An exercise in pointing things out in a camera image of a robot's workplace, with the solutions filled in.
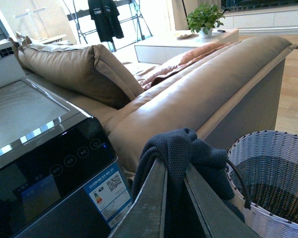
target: green plant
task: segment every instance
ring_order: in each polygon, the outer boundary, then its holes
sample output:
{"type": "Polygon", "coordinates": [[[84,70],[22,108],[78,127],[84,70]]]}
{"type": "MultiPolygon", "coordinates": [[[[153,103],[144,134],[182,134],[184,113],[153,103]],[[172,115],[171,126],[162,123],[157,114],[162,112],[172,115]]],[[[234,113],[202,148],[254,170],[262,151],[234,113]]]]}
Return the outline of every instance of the green plant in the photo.
{"type": "Polygon", "coordinates": [[[207,34],[208,30],[211,28],[223,26],[223,23],[220,22],[220,18],[225,18],[225,16],[220,12],[218,6],[206,3],[201,4],[191,12],[186,19],[192,33],[198,33],[201,28],[205,27],[203,32],[207,34]]]}

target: black t-shirt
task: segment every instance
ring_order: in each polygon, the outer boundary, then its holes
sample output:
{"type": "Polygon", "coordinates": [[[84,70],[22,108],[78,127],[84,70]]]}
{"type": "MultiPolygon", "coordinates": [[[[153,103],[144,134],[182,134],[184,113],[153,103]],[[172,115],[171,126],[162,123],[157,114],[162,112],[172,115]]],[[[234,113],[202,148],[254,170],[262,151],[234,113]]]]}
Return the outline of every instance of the black t-shirt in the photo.
{"type": "Polygon", "coordinates": [[[113,0],[88,0],[88,7],[101,42],[113,42],[113,37],[124,37],[118,20],[119,11],[113,0]]]}

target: white wicker basket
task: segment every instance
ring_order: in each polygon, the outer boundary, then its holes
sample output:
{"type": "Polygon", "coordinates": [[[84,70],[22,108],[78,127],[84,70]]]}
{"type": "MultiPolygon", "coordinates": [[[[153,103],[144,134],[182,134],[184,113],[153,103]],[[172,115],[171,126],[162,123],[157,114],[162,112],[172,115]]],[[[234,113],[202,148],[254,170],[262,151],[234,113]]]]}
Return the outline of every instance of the white wicker basket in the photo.
{"type": "MultiPolygon", "coordinates": [[[[246,224],[263,238],[298,238],[298,135],[259,131],[240,138],[228,152],[252,200],[246,224]]],[[[227,176],[238,199],[241,184],[231,167],[227,176]]]]}

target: pink pillow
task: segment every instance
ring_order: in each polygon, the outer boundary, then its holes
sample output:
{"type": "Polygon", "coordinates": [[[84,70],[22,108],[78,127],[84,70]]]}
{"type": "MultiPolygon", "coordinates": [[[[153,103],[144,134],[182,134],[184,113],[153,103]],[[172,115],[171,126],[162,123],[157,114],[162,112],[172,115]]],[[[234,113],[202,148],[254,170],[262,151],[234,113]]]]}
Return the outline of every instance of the pink pillow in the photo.
{"type": "Polygon", "coordinates": [[[193,63],[209,56],[213,52],[230,45],[232,43],[211,43],[205,46],[194,48],[168,60],[158,68],[154,69],[142,83],[142,88],[147,90],[177,72],[185,69],[193,63]]]}

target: coffee table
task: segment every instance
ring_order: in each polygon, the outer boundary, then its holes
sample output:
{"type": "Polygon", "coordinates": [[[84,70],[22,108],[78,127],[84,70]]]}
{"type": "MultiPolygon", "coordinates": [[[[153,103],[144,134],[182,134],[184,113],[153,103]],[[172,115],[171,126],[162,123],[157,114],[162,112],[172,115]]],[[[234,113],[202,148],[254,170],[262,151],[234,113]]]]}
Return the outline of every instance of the coffee table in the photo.
{"type": "Polygon", "coordinates": [[[238,29],[225,29],[223,33],[213,29],[212,37],[208,39],[200,39],[198,34],[192,34],[190,30],[184,30],[169,31],[152,36],[134,44],[134,46],[138,62],[163,64],[167,60],[199,46],[237,41],[238,29]],[[188,37],[177,39],[177,36],[185,34],[188,37]]]}

